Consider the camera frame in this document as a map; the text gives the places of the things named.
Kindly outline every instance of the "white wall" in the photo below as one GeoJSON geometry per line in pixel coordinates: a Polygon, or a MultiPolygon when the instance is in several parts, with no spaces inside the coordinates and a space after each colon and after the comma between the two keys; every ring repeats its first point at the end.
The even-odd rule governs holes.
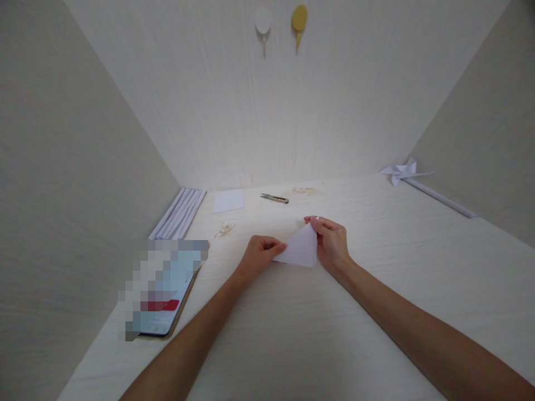
{"type": "Polygon", "coordinates": [[[55,400],[178,184],[60,0],[2,1],[0,54],[0,399],[55,400]]]}
{"type": "Polygon", "coordinates": [[[512,0],[416,145],[431,188],[535,247],[535,2],[512,0]]]}
{"type": "Polygon", "coordinates": [[[353,176],[402,161],[508,0],[65,0],[181,185],[353,176]],[[262,58],[254,17],[273,23],[262,58]]]}

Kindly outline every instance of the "paper pinwheel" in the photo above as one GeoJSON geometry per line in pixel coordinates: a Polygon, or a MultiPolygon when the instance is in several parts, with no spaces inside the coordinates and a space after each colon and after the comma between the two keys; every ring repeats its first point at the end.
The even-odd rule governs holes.
{"type": "Polygon", "coordinates": [[[379,174],[392,174],[392,184],[394,187],[403,178],[416,177],[417,175],[427,175],[431,173],[416,173],[416,160],[409,158],[407,164],[398,164],[387,167],[384,170],[381,170],[379,174]]]}

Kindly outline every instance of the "hand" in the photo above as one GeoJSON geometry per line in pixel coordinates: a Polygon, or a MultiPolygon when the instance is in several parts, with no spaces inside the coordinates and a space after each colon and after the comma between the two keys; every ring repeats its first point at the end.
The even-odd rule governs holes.
{"type": "Polygon", "coordinates": [[[286,249],[286,244],[273,237],[252,236],[234,276],[250,285],[266,269],[271,259],[286,249]]]}
{"type": "Polygon", "coordinates": [[[333,274],[335,269],[353,262],[347,250],[346,228],[323,217],[306,216],[318,234],[318,257],[325,270],[333,274]]]}

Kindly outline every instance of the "wooden table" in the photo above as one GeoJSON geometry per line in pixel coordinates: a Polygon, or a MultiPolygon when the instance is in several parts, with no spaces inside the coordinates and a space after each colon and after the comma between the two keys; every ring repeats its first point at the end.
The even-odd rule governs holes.
{"type": "MultiPolygon", "coordinates": [[[[229,277],[253,234],[285,240],[309,214],[346,226],[353,258],[419,307],[535,383],[535,250],[384,176],[245,189],[245,208],[212,214],[187,239],[211,241],[175,334],[229,277]],[[259,197],[290,198],[288,205],[259,197]],[[220,227],[236,227],[212,238],[220,227]]],[[[115,310],[60,400],[118,399],[166,341],[118,340],[115,310]]],[[[244,294],[189,395],[220,399],[438,400],[442,396],[318,264],[273,264],[244,294]]]]}

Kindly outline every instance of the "wood shavings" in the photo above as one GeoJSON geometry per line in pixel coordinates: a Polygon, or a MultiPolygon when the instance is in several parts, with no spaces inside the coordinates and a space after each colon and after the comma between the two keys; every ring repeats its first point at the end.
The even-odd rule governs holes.
{"type": "Polygon", "coordinates": [[[216,238],[216,237],[224,237],[225,235],[227,235],[228,233],[231,232],[231,230],[236,227],[235,224],[232,224],[232,223],[228,223],[228,224],[225,224],[225,225],[222,225],[220,228],[219,228],[219,231],[212,237],[212,239],[216,238]]]}
{"type": "Polygon", "coordinates": [[[315,188],[297,188],[297,187],[294,187],[294,189],[291,190],[292,193],[305,193],[305,194],[309,194],[309,195],[312,195],[312,194],[315,194],[317,191],[315,188]]]}

